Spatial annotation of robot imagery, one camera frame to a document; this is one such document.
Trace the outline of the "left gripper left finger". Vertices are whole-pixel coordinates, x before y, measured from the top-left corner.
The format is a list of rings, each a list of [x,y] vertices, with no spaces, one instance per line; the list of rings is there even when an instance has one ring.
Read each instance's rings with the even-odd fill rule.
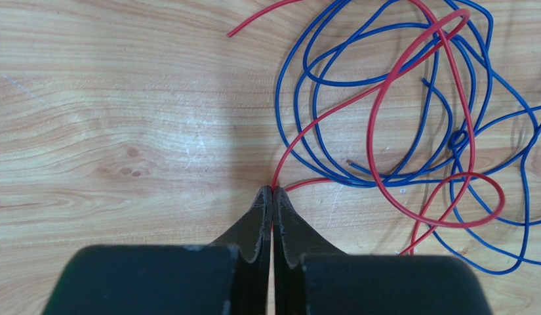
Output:
[[[272,192],[206,245],[91,245],[62,271],[45,314],[263,314]]]

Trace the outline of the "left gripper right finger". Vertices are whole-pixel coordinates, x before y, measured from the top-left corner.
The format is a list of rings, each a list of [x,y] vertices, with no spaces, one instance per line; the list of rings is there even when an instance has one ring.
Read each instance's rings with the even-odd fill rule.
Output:
[[[448,256],[349,255],[273,192],[278,314],[490,314],[479,280]]]

